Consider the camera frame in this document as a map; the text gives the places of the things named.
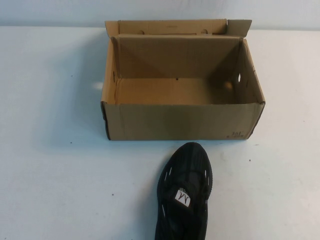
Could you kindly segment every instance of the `shoe upper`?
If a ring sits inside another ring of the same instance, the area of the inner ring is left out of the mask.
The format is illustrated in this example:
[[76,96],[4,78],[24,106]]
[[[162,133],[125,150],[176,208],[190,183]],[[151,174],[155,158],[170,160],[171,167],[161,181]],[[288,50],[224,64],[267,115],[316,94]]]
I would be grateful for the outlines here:
[[155,240],[204,240],[212,170],[202,146],[189,142],[170,158],[160,176]]

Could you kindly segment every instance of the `box flap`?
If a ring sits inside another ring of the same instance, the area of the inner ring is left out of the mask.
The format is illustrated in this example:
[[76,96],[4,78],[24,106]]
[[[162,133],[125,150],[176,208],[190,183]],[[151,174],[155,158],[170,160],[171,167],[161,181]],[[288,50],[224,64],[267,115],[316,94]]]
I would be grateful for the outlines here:
[[106,21],[109,37],[118,34],[225,34],[226,19],[204,20],[151,20],[151,21]]
[[252,20],[228,20],[226,35],[245,38],[250,29]]

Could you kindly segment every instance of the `cardboard box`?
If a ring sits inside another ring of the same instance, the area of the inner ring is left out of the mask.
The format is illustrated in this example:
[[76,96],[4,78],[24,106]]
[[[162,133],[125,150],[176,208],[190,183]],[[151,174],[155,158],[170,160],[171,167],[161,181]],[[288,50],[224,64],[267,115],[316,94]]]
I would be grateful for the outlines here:
[[265,106],[251,20],[107,21],[110,140],[247,139]]

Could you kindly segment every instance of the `cardboard edge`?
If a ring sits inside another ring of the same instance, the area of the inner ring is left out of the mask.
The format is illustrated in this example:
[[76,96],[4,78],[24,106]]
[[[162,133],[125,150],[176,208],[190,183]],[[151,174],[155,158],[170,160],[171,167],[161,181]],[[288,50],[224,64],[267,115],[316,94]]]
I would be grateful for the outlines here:
[[105,21],[104,24],[109,38],[119,35],[119,21]]
[[254,72],[255,81],[257,83],[257,87],[258,87],[258,90],[259,90],[259,94],[260,94],[259,103],[260,104],[263,104],[263,103],[266,104],[266,99],[265,99],[264,93],[262,91],[260,82],[259,82],[259,78],[258,78],[258,75],[257,75],[257,72],[256,72],[256,68],[255,68],[255,65],[254,65],[254,61],[252,59],[252,55],[251,55],[251,52],[250,52],[250,49],[249,49],[248,41],[246,39],[243,39],[243,44],[244,44],[244,47],[246,49],[246,54],[247,54],[248,60],[250,62],[250,65],[252,66],[252,69],[253,69],[253,72]]
[[258,125],[258,122],[259,122],[259,120],[260,120],[260,118],[261,118],[261,115],[262,115],[262,113],[263,113],[263,111],[264,111],[264,109],[265,109],[266,102],[265,102],[265,101],[262,101],[262,102],[260,103],[260,106],[262,106],[262,109],[261,109],[260,114],[259,114],[257,120],[255,121],[255,124],[254,124],[254,126],[253,126],[250,134],[248,135],[247,139],[250,138],[251,135],[254,133],[254,130],[255,130],[256,126]]
[[227,20],[226,35],[245,38],[251,27],[252,20]]

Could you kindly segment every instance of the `white surface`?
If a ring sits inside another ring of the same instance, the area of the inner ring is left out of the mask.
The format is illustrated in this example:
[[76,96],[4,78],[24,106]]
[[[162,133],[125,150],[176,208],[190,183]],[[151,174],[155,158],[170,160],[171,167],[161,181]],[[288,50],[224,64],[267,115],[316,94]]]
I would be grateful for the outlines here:
[[[158,177],[184,142],[107,140],[105,29],[0,36],[0,240],[154,239]],[[266,107],[249,140],[200,142],[213,168],[206,239],[318,240],[320,32],[247,38]]]
[[0,25],[103,27],[105,20],[252,19],[255,28],[318,29],[319,0],[0,0]]

